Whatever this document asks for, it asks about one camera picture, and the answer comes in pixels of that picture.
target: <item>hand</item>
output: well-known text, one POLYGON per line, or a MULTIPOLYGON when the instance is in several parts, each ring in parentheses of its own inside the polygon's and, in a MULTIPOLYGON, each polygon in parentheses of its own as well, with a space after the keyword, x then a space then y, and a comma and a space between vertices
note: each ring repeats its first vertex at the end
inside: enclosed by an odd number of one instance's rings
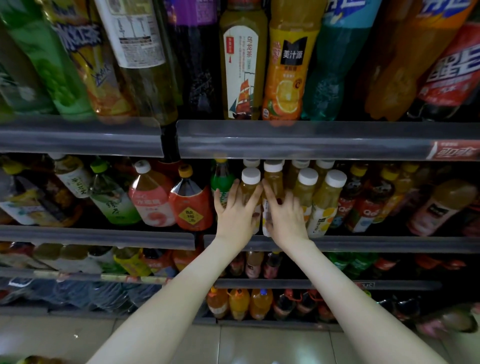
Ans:
POLYGON ((240 181, 235 180, 228 194, 227 206, 220 202, 220 190, 214 193, 215 211, 218 215, 216 237, 233 242, 239 250, 243 249, 253 235, 253 228, 259 222, 260 216, 253 216, 253 211, 262 196, 261 184, 255 188, 247 204, 243 205, 243 193, 239 186, 240 181))
POLYGON ((294 244, 303 239, 308 240, 303 209, 298 197, 294 197, 292 191, 286 191, 285 201, 279 205, 268 181, 264 179, 262 184, 272 215, 272 223, 267 222, 266 228, 274 242, 285 250, 288 244, 294 244))

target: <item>purple label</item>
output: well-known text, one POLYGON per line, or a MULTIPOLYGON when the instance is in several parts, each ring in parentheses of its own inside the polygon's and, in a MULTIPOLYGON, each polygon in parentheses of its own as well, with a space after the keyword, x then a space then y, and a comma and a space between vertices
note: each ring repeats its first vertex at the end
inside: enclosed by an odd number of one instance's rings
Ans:
POLYGON ((164 4, 170 24, 216 24, 216 0, 164 0, 164 4))

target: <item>white bottle cap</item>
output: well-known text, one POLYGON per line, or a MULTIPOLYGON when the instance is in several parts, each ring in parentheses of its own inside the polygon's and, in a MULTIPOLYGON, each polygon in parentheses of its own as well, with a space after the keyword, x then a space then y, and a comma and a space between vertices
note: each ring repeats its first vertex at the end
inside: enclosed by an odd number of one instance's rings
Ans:
POLYGON ((148 163, 148 161, 145 159, 139 160, 133 166, 139 174, 148 173, 152 169, 152 167, 150 167, 150 163, 148 163))
POLYGON ((264 170, 265 172, 281 172, 283 169, 283 164, 285 161, 283 159, 267 159, 264 162, 264 170))
POLYGON ((318 173, 312 168, 303 168, 299 172, 299 182, 307 186, 313 186, 317 183, 318 173))
POLYGON ((325 182, 334 188, 341 188, 347 181, 347 175, 340 170, 329 170, 325 182))
POLYGON ((241 172, 241 180, 244 184, 257 184, 260 182, 260 171, 255 167, 247 167, 241 172))
POLYGON ((294 159, 292 160, 292 165, 297 168, 307 168, 310 165, 309 159, 294 159))
POLYGON ((335 164, 335 161, 334 160, 321 160, 321 159, 317 159, 317 161, 315 162, 315 164, 317 166, 319 166, 320 168, 323 168, 324 170, 329 170, 330 168, 333 167, 333 165, 335 164))
POLYGON ((62 153, 49 153, 48 155, 50 156, 50 158, 54 160, 59 160, 65 157, 65 154, 62 154, 62 153))
POLYGON ((259 159, 244 159, 243 160, 243 165, 246 167, 258 167, 260 166, 260 160, 259 159))

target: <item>orange juice bottle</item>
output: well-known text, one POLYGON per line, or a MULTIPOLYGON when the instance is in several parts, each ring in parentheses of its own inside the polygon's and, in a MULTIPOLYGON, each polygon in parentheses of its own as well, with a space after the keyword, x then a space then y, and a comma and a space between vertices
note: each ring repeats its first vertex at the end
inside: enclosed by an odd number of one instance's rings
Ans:
POLYGON ((347 175, 340 170, 327 173, 322 187, 313 195, 312 214, 307 223, 309 238, 324 236, 338 209, 338 198, 347 181, 347 175))
POLYGON ((273 293, 271 289, 252 290, 250 299, 250 316, 255 320, 263 320, 272 306, 273 293))
MULTIPOLYGON (((247 204, 248 200, 250 200, 251 195, 255 191, 255 188, 260 183, 260 171, 258 168, 254 167, 247 167, 241 173, 241 191, 243 193, 243 204, 247 204)), ((253 217, 256 218, 260 216, 262 213, 262 206, 260 199, 258 200, 258 204, 253 211, 253 217)), ((255 228, 253 229, 253 233, 256 234, 260 230, 260 220, 257 221, 255 228)))
MULTIPOLYGON (((274 159, 268 159, 264 162, 264 177, 270 184, 277 201, 283 201, 283 198, 285 197, 285 193, 283 191, 283 162, 283 160, 274 159)), ((265 196, 265 193, 263 194, 262 205, 264 208, 262 215, 262 231, 265 236, 270 237, 270 234, 266 228, 266 222, 272 221, 272 215, 270 213, 270 208, 268 206, 268 200, 265 196)))
POLYGON ((285 188, 293 190, 300 172, 300 169, 307 168, 310 165, 309 159, 293 159, 285 176, 285 188))
POLYGON ((419 167, 418 163, 413 162, 403 162, 400 175, 398 178, 393 181, 395 186, 395 192, 390 197, 387 202, 385 202, 384 207, 373 220, 373 224, 377 224, 385 220, 385 218, 390 214, 390 212, 403 200, 405 194, 410 191, 410 188, 413 187, 415 182, 413 179, 413 174, 417 171, 419 167))
POLYGON ((233 318, 237 321, 241 321, 245 318, 245 315, 248 311, 248 306, 250 303, 250 295, 248 290, 239 288, 236 290, 232 290, 229 293, 229 303, 230 303, 230 310, 232 312, 233 318))
POLYGON ((371 117, 398 120, 417 95, 417 80, 455 37, 476 0, 414 0, 401 28, 395 55, 365 104, 371 117))
POLYGON ((228 293, 225 289, 212 287, 207 295, 207 305, 215 318, 224 318, 228 313, 228 293))
POLYGON ((318 173, 312 168, 304 168, 300 170, 297 183, 293 189, 293 195, 298 197, 300 205, 303 208, 303 218, 305 223, 310 218, 312 213, 313 191, 318 179, 318 173))
POLYGON ((326 0, 272 2, 263 120, 298 120, 308 63, 326 0))

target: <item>soda bottle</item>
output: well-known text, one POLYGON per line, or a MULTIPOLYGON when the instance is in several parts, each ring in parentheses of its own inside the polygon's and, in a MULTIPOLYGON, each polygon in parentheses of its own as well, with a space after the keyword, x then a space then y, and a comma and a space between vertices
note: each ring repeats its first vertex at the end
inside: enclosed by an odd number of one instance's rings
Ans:
POLYGON ((312 213, 313 191, 318 179, 318 173, 312 168, 300 170, 297 183, 293 189, 293 195, 300 200, 300 206, 303 208, 303 219, 307 223, 312 213))
POLYGON ((88 187, 92 182, 92 174, 78 157, 62 153, 49 153, 55 161, 55 175, 77 198, 88 198, 88 187))
POLYGON ((212 193, 218 188, 220 190, 220 202, 223 207, 227 206, 228 193, 235 181, 235 176, 230 173, 228 169, 228 161, 226 159, 215 158, 216 168, 215 173, 210 179, 210 186, 212 193))
POLYGON ((148 265, 154 276, 173 278, 177 269, 172 259, 172 251, 153 248, 142 248, 140 259, 148 265))
POLYGON ((373 176, 365 186, 362 196, 355 201, 348 215, 345 227, 351 232, 365 232, 380 213, 386 200, 395 193, 392 183, 398 178, 398 171, 384 167, 380 176, 373 176))
POLYGON ((258 167, 260 167, 260 160, 259 159, 244 159, 243 160, 243 167, 244 168, 248 168, 248 167, 258 168, 258 167))
POLYGON ((223 113, 216 1, 164 0, 164 5, 182 69, 185 117, 219 120, 223 113))
POLYGON ((354 163, 350 167, 347 182, 343 187, 338 199, 338 209, 330 224, 329 229, 336 229, 343 224, 343 220, 350 213, 357 197, 363 191, 363 176, 367 172, 368 166, 365 164, 354 163))
POLYGON ((354 253, 349 252, 328 252, 325 255, 340 270, 344 270, 355 258, 354 253))
POLYGON ((271 289, 254 289, 250 299, 250 316, 255 320, 261 321, 270 311, 273 301, 273 292, 271 289))
POLYGON ((208 186, 200 188, 192 180, 193 169, 189 164, 179 167, 179 175, 182 179, 173 187, 168 198, 178 226, 189 231, 208 229, 213 223, 208 186))
POLYGON ((356 279, 361 272, 367 270, 377 259, 377 253, 353 253, 354 259, 343 270, 350 279, 356 279))
POLYGON ((451 7, 449 0, 414 0, 395 55, 372 87, 365 110, 374 119, 398 120, 417 95, 417 80, 435 62, 469 16, 476 0, 451 7))
POLYGON ((0 18, 30 58, 59 113, 71 121, 94 117, 75 66, 35 1, 0 1, 0 18))
POLYGON ((113 180, 108 164, 97 158, 90 164, 95 173, 89 194, 94 204, 115 225, 133 225, 142 220, 123 188, 113 180))
POLYGON ((299 119, 308 64, 325 4, 325 0, 272 4, 263 120, 299 119))
POLYGON ((273 303, 273 316, 275 320, 285 320, 295 309, 295 306, 298 302, 301 302, 301 297, 294 297, 293 290, 287 288, 273 303))
POLYGON ((113 258, 131 276, 146 277, 152 275, 152 270, 140 259, 140 248, 114 247, 113 258))
MULTIPOLYGON (((255 188, 260 183, 260 171, 254 167, 247 167, 241 173, 241 191, 243 193, 243 204, 246 205, 247 202, 250 200, 253 192, 255 192, 255 188)), ((261 200, 258 200, 257 206, 255 206, 255 210, 253 211, 254 218, 260 217, 262 214, 262 205, 261 200)), ((258 233, 260 231, 260 219, 257 221, 257 225, 253 229, 253 234, 258 233)))
POLYGON ((317 290, 307 290, 301 294, 301 301, 295 307, 295 314, 298 317, 304 317, 312 312, 318 303, 322 301, 323 299, 317 290))
POLYGON ((367 40, 381 1, 329 1, 317 37, 317 65, 303 97, 303 119, 335 120, 345 76, 367 40))
POLYGON ((375 28, 372 48, 357 80, 355 99, 365 102, 372 86, 392 60, 396 43, 402 34, 403 22, 412 3, 413 0, 388 1, 383 3, 385 7, 380 7, 377 17, 380 22, 375 28))
POLYGON ((327 173, 322 186, 313 195, 312 214, 307 223, 309 238, 319 238, 327 232, 336 215, 338 198, 346 181, 347 175, 339 170, 327 173))
POLYGON ((385 218, 390 214, 390 212, 402 201, 405 197, 405 194, 412 188, 414 180, 413 174, 417 171, 419 167, 418 163, 412 162, 403 162, 398 178, 393 182, 395 186, 395 192, 383 206, 380 213, 373 220, 373 224, 377 224, 385 220, 385 218))
POLYGON ((412 234, 430 236, 449 218, 470 205, 477 197, 477 188, 459 179, 438 185, 426 204, 410 218, 407 227, 412 234))
POLYGON ((263 252, 247 252, 247 265, 245 266, 245 274, 248 278, 255 279, 260 276, 263 261, 263 252))
POLYGON ((289 190, 293 190, 295 183, 297 182, 300 170, 307 168, 310 165, 309 159, 293 159, 290 167, 288 168, 287 175, 285 176, 284 187, 289 190))
POLYGON ((243 252, 240 252, 230 262, 228 266, 228 270, 230 271, 231 275, 238 277, 243 274, 244 269, 245 269, 245 254, 243 252))
POLYGON ((479 68, 470 60, 479 45, 480 7, 476 7, 420 87, 409 117, 446 121, 458 111, 480 81, 479 68))
MULTIPOLYGON (((285 193, 283 191, 283 160, 274 160, 274 159, 268 159, 264 162, 264 178, 268 181, 270 184, 270 187, 272 188, 273 193, 275 194, 275 197, 278 202, 282 202, 283 198, 285 197, 285 193)), ((270 212, 270 208, 268 206, 268 200, 265 196, 265 192, 263 193, 263 201, 262 205, 264 208, 263 214, 262 214, 262 231, 264 233, 264 236, 270 237, 270 234, 268 233, 266 223, 272 222, 272 214, 270 212)))
POLYGON ((228 313, 228 293, 226 289, 212 287, 207 294, 207 305, 215 318, 222 319, 228 313))
POLYGON ((144 223, 158 228, 175 225, 175 216, 168 204, 173 187, 171 179, 152 170, 144 159, 134 166, 139 175, 130 187, 129 197, 144 223))
POLYGON ((102 273, 126 274, 127 271, 118 264, 113 257, 113 247, 111 246, 89 246, 88 256, 95 260, 102 273))
MULTIPOLYGON (((36 1, 42 5, 45 18, 73 60, 95 113, 106 117, 136 115, 125 80, 116 70, 95 3, 88 0, 36 1)), ((118 123, 109 118, 105 120, 106 123, 118 123)))
POLYGON ((235 320, 241 321, 245 318, 250 304, 250 295, 246 289, 236 289, 228 293, 230 296, 228 302, 230 303, 230 310, 235 320))
POLYGON ((264 264, 264 278, 275 279, 278 275, 278 269, 282 263, 282 255, 280 252, 270 252, 264 264))
POLYGON ((140 116, 152 116, 161 126, 176 121, 172 79, 152 0, 95 3, 140 116))
POLYGON ((0 95, 16 114, 57 114, 32 62, 0 23, 0 95))
POLYGON ((87 245, 64 245, 60 249, 60 259, 68 260, 69 265, 76 267, 77 271, 79 272, 90 274, 102 273, 102 268, 100 265, 94 259, 88 256, 87 245))
POLYGON ((315 161, 313 169, 315 169, 318 173, 318 179, 317 179, 317 183, 315 184, 315 190, 318 190, 322 186, 322 183, 324 182, 324 179, 327 176, 328 171, 333 168, 334 164, 335 164, 334 160, 317 159, 315 161))
POLYGON ((258 0, 228 0, 220 18, 225 120, 259 120, 263 101, 268 21, 258 0))

